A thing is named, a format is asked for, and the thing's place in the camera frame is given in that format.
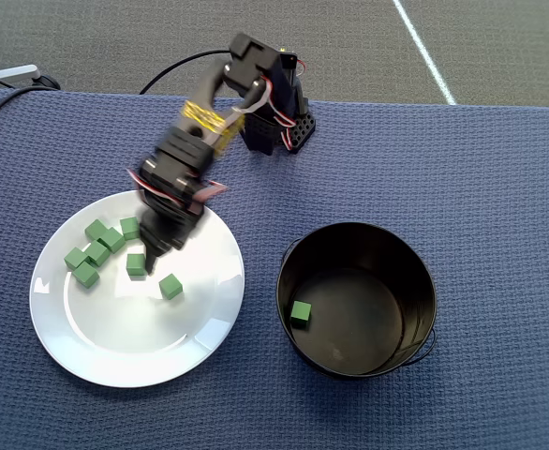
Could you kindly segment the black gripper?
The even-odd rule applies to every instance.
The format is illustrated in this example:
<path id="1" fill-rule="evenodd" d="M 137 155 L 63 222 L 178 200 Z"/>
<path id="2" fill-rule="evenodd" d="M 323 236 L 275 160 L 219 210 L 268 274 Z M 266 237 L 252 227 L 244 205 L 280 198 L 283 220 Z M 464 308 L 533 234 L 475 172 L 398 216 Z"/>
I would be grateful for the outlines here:
<path id="1" fill-rule="evenodd" d="M 145 272 L 154 273 L 156 260 L 171 248 L 181 249 L 204 215 L 204 207 L 191 210 L 157 196 L 144 196 L 146 209 L 141 214 L 140 236 L 145 244 Z"/>

